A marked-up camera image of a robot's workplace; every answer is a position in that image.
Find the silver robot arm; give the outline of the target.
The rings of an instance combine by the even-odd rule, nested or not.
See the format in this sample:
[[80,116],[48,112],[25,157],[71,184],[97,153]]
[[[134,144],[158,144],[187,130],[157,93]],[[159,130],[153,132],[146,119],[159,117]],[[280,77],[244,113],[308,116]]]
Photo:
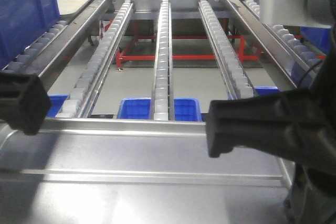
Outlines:
[[[335,0],[259,0],[263,24],[335,25]],[[38,133],[51,106],[32,74],[1,73],[1,119]],[[308,88],[246,99],[215,100],[206,118],[208,154],[247,146],[335,174],[335,47]]]

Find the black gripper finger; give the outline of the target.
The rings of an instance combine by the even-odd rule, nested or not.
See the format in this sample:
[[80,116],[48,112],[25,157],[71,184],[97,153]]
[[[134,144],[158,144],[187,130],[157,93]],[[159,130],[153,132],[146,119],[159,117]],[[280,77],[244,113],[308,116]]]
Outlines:
[[13,130],[36,135],[51,107],[35,74],[1,73],[1,120]]
[[335,101],[308,89],[214,100],[206,139],[213,158],[246,146],[335,174]]

